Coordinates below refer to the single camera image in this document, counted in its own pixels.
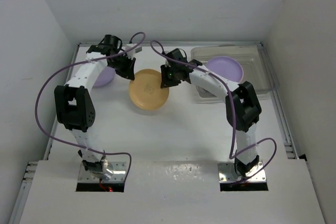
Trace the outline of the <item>orange plate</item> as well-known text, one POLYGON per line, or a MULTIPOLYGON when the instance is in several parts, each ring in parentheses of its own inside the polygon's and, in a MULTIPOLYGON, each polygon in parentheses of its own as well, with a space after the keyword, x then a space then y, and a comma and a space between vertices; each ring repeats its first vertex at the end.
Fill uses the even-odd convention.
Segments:
POLYGON ((169 88, 161 88, 161 73, 153 69, 142 69, 129 83, 129 97, 133 104, 146 111, 154 111, 165 105, 169 88))

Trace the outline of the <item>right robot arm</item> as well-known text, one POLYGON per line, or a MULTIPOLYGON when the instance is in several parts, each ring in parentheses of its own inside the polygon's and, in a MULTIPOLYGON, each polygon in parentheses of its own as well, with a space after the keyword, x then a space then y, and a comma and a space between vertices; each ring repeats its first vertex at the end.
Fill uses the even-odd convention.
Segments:
POLYGON ((226 79, 197 60, 188 62, 178 48, 159 55, 166 59, 161 66, 162 88, 174 87, 185 81, 225 102, 226 118, 233 128, 229 158, 234 160, 235 172, 247 177, 259 162, 255 132, 261 106, 253 85, 247 81, 239 83, 226 79))

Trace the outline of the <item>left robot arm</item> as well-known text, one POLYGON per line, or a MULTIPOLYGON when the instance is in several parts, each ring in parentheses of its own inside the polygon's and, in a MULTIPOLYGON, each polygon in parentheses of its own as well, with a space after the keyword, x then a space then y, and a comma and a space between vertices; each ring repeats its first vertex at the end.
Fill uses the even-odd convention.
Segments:
POLYGON ((106 68, 114 69, 125 79, 134 80, 135 53, 135 44, 124 45, 120 38, 105 35, 99 44, 87 50, 86 62, 75 75, 54 90, 58 122, 72 133, 80 145, 79 154, 85 170, 100 178, 112 176, 112 170, 92 131, 96 111, 90 91, 106 68))

